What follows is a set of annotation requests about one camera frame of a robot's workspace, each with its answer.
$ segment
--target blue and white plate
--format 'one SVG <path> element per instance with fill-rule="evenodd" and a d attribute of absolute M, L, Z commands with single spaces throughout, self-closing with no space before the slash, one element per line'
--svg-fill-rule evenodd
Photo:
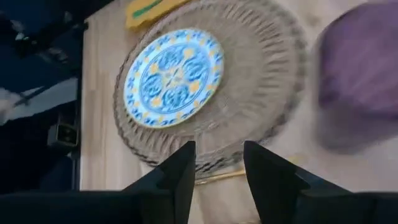
<path fill-rule="evenodd" d="M 143 126 L 173 126 L 211 98 L 222 74 L 223 51 L 212 35 L 197 29 L 169 32 L 150 43 L 131 65 L 124 104 Z"/>

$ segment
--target wooden table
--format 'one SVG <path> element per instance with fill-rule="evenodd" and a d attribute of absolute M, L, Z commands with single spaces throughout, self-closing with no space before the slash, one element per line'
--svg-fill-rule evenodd
<path fill-rule="evenodd" d="M 321 30 L 362 0 L 280 0 L 304 26 L 309 49 Z M 81 171 L 82 190 L 123 189 L 150 171 L 123 144 L 113 118 L 113 90 L 119 67 L 141 34 L 124 28 L 124 8 L 116 0 L 87 19 L 84 38 Z M 322 149 L 313 137 L 315 110 L 311 74 L 291 121 L 269 149 L 298 156 L 298 165 L 348 190 L 398 190 L 398 138 L 350 156 Z M 257 220 L 245 177 L 195 189 L 190 223 L 239 223 Z"/>

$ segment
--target purple cloth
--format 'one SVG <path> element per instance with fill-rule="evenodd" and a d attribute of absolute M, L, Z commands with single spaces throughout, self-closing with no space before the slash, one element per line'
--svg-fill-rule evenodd
<path fill-rule="evenodd" d="M 398 2 L 358 6 L 324 32 L 319 104 L 337 101 L 398 117 Z"/>

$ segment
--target black object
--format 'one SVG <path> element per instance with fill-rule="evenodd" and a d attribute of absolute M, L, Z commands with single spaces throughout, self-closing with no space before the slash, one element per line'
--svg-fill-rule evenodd
<path fill-rule="evenodd" d="M 195 143 L 187 142 L 120 192 L 10 194 L 0 197 L 0 223 L 188 223 Z"/>
<path fill-rule="evenodd" d="M 398 223 L 397 194 L 351 193 L 252 141 L 244 165 L 263 223 Z"/>

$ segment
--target decorative plate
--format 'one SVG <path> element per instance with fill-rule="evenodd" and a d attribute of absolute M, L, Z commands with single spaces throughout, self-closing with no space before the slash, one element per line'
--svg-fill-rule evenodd
<path fill-rule="evenodd" d="M 148 128 L 165 128 L 194 115 L 213 95 L 223 73 L 223 51 L 202 30 L 180 29 L 150 43 L 124 84 L 127 112 Z"/>

